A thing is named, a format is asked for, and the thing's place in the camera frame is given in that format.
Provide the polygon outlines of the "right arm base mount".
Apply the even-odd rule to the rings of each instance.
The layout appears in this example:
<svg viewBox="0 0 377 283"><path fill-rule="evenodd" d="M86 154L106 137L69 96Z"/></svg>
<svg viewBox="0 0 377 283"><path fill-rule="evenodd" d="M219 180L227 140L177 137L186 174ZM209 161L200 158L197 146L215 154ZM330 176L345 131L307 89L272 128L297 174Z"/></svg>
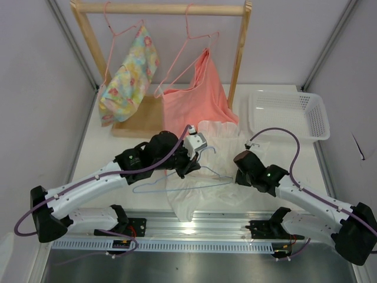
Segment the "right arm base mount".
<svg viewBox="0 0 377 283"><path fill-rule="evenodd" d="M286 216L291 209L280 207L268 220L250 220L245 226L251 233L252 239L297 239L304 240L304 236L287 233L282 226L283 217Z"/></svg>

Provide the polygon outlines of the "wooden clothes rack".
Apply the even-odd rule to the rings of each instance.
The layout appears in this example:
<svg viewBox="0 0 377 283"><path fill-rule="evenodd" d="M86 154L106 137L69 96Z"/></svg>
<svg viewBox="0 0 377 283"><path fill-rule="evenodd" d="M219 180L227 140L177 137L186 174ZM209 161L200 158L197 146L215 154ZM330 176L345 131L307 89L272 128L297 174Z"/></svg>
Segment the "wooden clothes rack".
<svg viewBox="0 0 377 283"><path fill-rule="evenodd" d="M195 15L195 16L227 16L241 17L239 39L234 60L232 79L229 88L227 105L233 107L234 94L239 77L240 66L247 31L252 13L252 3L245 1L241 5L194 5L188 7L185 4L130 4L102 2L71 1L70 7L76 22L82 32L85 42L90 50L94 62L105 83L111 80L108 72L108 63L105 62L100 45L94 30L87 17L88 14L137 14L137 15ZM146 97L138 112L129 120L115 123L111 128L111 134L115 137L148 138L163 129L163 108L159 98Z"/></svg>

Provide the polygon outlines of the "aluminium mounting rail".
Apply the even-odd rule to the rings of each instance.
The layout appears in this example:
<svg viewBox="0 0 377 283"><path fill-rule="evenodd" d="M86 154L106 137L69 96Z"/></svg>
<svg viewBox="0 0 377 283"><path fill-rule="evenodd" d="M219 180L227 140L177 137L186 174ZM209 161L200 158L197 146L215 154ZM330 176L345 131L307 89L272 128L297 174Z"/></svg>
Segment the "aluminium mounting rail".
<svg viewBox="0 0 377 283"><path fill-rule="evenodd" d="M55 241L65 235L94 235L94 229L114 218L146 218L146 238L238 238L249 234L250 220L268 220L268 213L194 212L190 222L181 222L172 212L126 212L121 206L75 209L62 219L48 210L33 214L38 240Z"/></svg>

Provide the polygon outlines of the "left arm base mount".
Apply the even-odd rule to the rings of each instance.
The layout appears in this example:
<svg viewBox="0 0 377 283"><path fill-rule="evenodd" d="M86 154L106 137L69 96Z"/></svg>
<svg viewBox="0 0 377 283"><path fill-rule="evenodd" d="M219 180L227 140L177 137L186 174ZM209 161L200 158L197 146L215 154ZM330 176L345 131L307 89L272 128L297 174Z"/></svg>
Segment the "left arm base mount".
<svg viewBox="0 0 377 283"><path fill-rule="evenodd" d="M110 234L104 231L119 233L131 237L145 237L146 218L129 218L127 215L123 217L114 218L108 221L108 224L100 226L99 229L94 229L95 236L109 236Z"/></svg>

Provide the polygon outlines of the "white plastic basket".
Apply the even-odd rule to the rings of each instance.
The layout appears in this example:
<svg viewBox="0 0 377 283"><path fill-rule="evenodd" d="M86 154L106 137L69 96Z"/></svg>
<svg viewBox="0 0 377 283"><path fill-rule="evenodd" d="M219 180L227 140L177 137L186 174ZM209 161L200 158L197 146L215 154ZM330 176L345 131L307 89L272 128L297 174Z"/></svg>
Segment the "white plastic basket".
<svg viewBox="0 0 377 283"><path fill-rule="evenodd" d="M249 127L253 133L279 127L300 141L330 137L330 125L322 98L317 94L287 91L253 91L248 99Z"/></svg>

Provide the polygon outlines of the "floral patterned skirt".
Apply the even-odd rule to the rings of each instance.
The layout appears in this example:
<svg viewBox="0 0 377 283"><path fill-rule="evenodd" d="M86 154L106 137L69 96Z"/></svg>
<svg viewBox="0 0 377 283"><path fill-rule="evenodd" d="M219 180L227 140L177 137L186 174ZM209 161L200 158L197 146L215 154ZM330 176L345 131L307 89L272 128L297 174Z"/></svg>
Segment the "floral patterned skirt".
<svg viewBox="0 0 377 283"><path fill-rule="evenodd" d="M160 65L160 58L146 27L137 31L128 54L98 98L103 127L134 115Z"/></svg>

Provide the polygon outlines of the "light blue wire hanger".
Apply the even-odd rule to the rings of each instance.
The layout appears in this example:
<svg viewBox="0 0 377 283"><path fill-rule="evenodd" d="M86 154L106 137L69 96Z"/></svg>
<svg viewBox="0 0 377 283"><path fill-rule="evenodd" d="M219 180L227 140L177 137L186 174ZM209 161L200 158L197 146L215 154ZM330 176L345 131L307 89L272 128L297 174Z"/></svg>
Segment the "light blue wire hanger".
<svg viewBox="0 0 377 283"><path fill-rule="evenodd" d="M207 189L228 185L233 182L233 177L221 174L212 167L208 167L208 162L201 163L201 158L205 155L215 156L217 150L214 146L207 146L199 151L197 161L201 164L199 173L189 175L184 179L173 177L173 173L167 173L153 183L144 183L137 185L132 189L136 194L163 193L163 192L182 192L191 190Z"/></svg>

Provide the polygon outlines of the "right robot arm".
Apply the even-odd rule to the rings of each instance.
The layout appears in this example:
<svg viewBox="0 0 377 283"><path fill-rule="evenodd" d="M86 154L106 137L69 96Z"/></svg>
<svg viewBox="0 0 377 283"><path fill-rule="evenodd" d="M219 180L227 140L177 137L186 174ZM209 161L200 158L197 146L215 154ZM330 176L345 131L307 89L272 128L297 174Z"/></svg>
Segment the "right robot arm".
<svg viewBox="0 0 377 283"><path fill-rule="evenodd" d="M267 221L267 238L298 236L329 245L348 262L362 266L376 246L376 218L364 204L356 206L328 196L319 196L294 181L292 174L277 166L264 166L251 151L233 159L236 182L253 187L302 208L305 213L280 207Z"/></svg>

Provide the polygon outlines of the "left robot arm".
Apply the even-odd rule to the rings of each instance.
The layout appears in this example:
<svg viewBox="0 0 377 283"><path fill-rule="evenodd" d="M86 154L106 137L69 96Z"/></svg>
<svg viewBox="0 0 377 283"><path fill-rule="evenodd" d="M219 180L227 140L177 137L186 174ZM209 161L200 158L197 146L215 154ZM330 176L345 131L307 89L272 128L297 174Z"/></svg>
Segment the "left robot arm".
<svg viewBox="0 0 377 283"><path fill-rule="evenodd" d="M129 188L156 170L173 170L184 178L199 170L199 151L206 146L201 133L180 140L174 133L162 131L123 151L86 178L55 189L33 188L31 209L39 242L52 242L67 233L131 236L130 220L121 205L102 209L84 209L82 205L112 190Z"/></svg>

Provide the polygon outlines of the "salmon pink skirt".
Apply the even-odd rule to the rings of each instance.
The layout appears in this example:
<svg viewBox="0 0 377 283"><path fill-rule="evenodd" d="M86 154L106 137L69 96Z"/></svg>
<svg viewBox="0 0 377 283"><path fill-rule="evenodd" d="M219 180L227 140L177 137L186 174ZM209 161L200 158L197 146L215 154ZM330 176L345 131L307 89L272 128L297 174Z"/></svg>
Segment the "salmon pink skirt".
<svg viewBox="0 0 377 283"><path fill-rule="evenodd" d="M227 97L208 48L194 65L194 77L187 89L168 89L162 95L163 129L179 136L186 125L201 121L239 122L227 104Z"/></svg>

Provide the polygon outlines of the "pink hanger with floral skirt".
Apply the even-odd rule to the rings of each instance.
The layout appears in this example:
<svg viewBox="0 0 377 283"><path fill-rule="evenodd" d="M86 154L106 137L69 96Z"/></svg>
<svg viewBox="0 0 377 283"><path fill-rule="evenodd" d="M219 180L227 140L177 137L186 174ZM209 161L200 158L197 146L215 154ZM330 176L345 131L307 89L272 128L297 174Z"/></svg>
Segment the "pink hanger with floral skirt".
<svg viewBox="0 0 377 283"><path fill-rule="evenodd" d="M138 27L141 27L142 25L145 24L144 20L141 19L139 20L136 24L126 28L125 30L123 31L120 31L120 32L116 32L111 23L110 23L110 20L108 19L108 15L107 15L107 6L109 6L109 4L111 3L111 1L107 1L105 4L104 4L104 7L103 7L103 16L104 16L104 19L106 21L106 24L107 24L107 27L108 29L110 30L111 32L111 35L112 35L112 42L111 42L111 48L110 48L110 51L109 51L109 55L108 55L108 59L107 59L107 62L106 62L106 67L105 67L105 73L104 73L104 81L102 82L102 84L99 86L99 89L98 89L98 93L100 93L101 91L104 90L104 88L108 85L108 83L112 80L112 77L111 77L111 73L110 73L110 64L111 64L111 59L112 59L112 56L113 56L113 51L114 51L114 46L115 46L115 41L116 39L125 34L126 32L132 30L132 29L136 29Z"/></svg>

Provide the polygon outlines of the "white pleated skirt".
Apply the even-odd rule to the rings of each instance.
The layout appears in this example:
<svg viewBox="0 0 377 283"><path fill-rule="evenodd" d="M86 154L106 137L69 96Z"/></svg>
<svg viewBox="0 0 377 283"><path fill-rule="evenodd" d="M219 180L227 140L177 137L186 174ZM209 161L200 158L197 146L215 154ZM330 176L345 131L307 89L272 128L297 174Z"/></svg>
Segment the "white pleated skirt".
<svg viewBox="0 0 377 283"><path fill-rule="evenodd" d="M245 131L240 131L234 123L221 123L216 121L201 121L197 128L203 133L208 146L217 150L215 156L205 155L201 163L208 162L208 167L228 176L233 177L233 182L228 185L200 190L168 192L168 202L181 222L190 222L193 213L200 207L214 202L229 206L237 206L250 197L250 193L240 185L235 184L237 166L233 159L245 150L245 143L250 136Z"/></svg>

